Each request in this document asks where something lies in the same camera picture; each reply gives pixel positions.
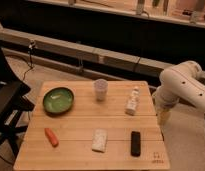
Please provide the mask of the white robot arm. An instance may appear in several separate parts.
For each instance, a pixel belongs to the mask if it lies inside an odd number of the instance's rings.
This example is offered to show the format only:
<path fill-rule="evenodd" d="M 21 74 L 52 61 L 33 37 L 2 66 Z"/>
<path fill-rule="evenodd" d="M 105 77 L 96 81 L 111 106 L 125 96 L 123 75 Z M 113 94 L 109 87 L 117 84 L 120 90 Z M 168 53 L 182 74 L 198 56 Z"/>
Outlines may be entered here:
<path fill-rule="evenodd" d="M 195 61 L 185 61 L 165 68 L 159 76 L 161 85 L 153 93 L 159 125 L 170 117 L 170 109 L 179 99 L 184 99 L 205 113 L 205 85 L 199 81 L 201 66 Z"/>

